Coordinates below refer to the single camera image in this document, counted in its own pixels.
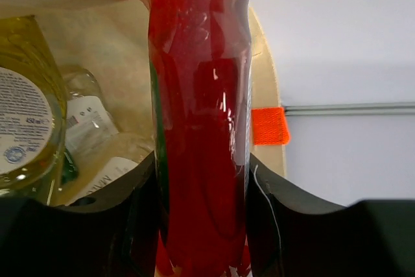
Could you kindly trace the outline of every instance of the red bottle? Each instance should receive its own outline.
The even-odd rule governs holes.
[[[238,270],[244,276],[249,267],[244,251],[249,0],[142,1],[150,10],[148,47],[163,206],[158,270],[182,277],[235,276]]]

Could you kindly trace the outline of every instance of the orange tag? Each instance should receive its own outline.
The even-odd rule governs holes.
[[[290,141],[283,107],[252,110],[254,145],[285,145]]]

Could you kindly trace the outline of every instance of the round label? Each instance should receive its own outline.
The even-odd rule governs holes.
[[[28,78],[0,67],[0,175],[31,162],[53,129],[51,107]]]

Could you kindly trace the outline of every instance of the barcode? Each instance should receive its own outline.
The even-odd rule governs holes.
[[[79,121],[73,115],[66,119],[66,129],[70,129],[77,124],[79,124]]]

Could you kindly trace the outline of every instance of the white label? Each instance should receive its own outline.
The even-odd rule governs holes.
[[[96,177],[81,191],[79,192],[71,202],[76,201],[79,198],[88,196],[93,192],[103,188],[105,185],[117,180],[119,177],[125,175],[127,172],[134,169],[138,163],[133,162],[132,160],[122,158],[122,157],[113,157],[111,158],[104,168],[98,172]]]
[[[52,129],[53,115],[43,92],[23,75],[0,67],[0,175],[35,159]]]
[[[67,103],[66,148],[77,158],[87,158],[118,130],[101,100],[95,96],[80,97]]]

